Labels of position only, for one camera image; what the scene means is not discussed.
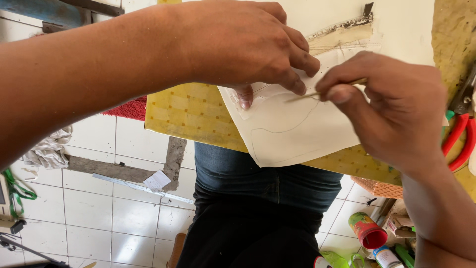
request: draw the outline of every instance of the red rug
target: red rug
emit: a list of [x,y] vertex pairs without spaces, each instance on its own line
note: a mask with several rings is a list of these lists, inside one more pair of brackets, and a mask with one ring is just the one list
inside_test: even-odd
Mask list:
[[145,121],[146,104],[147,96],[142,96],[121,106],[102,112],[102,114],[115,115]]

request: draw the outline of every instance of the hand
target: hand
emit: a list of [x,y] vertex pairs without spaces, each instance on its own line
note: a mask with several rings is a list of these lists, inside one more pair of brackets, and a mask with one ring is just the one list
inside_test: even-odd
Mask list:
[[[361,78],[367,78],[370,104],[345,84]],[[332,68],[316,90],[347,115],[373,157],[415,179],[426,168],[446,165],[440,148],[446,88],[437,68],[360,52]]]
[[278,3],[203,0],[170,8],[191,80],[234,88],[244,109],[253,101],[252,83],[277,83],[303,95],[306,86],[291,67],[310,77],[319,70]]

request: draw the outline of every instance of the forearm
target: forearm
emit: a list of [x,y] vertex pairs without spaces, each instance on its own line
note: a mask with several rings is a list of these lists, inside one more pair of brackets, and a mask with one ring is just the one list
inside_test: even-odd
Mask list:
[[402,176],[404,200],[417,234],[430,242],[426,247],[436,246],[476,261],[476,206],[456,181],[444,158],[426,165],[422,172],[414,173],[412,177],[415,179]]
[[156,6],[1,44],[0,170],[65,125],[186,82],[170,17]]

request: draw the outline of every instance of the red container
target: red container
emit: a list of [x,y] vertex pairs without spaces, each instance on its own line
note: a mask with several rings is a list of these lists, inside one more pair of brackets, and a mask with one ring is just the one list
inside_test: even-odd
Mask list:
[[368,249],[376,249],[385,245],[388,235],[366,213],[357,212],[350,216],[349,225],[360,243]]

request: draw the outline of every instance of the jeans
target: jeans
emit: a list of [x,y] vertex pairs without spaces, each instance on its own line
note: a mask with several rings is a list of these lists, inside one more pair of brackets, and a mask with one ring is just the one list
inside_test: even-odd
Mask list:
[[214,197],[252,196],[320,214],[336,198],[343,176],[306,165],[259,167],[249,154],[198,142],[195,164],[196,199],[203,199],[204,193]]

